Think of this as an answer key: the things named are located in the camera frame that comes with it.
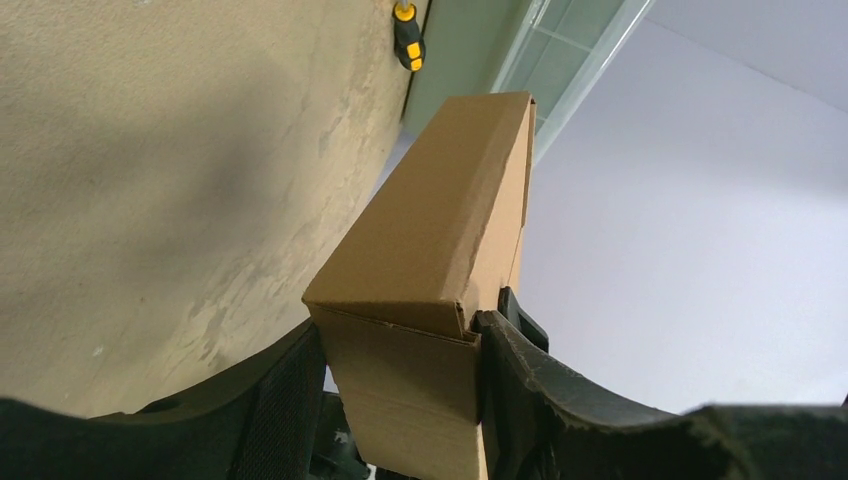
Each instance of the textured rubber surface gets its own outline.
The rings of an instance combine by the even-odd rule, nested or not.
[[[324,353],[312,329],[260,382],[234,480],[303,480],[321,411]]]

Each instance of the brown cardboard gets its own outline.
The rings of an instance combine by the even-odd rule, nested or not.
[[[528,93],[448,99],[303,296],[366,461],[485,475],[468,327],[516,286],[534,116]]]

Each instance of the yellow and black handle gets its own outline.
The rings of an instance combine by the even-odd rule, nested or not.
[[[412,3],[399,1],[392,11],[395,24],[395,55],[401,65],[411,72],[417,72],[424,66],[424,38],[415,16],[417,8]]]

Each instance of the glass panel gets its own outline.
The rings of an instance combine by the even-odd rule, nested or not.
[[[592,49],[624,0],[551,0],[539,26]]]
[[[508,89],[529,90],[536,98],[538,114],[547,117],[588,56],[586,51],[534,31]]]

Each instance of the white ceiling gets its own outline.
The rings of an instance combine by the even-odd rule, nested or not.
[[[656,0],[648,20],[848,112],[846,0]]]
[[[848,114],[645,22],[533,169],[521,305],[646,405],[842,403],[846,160]]]

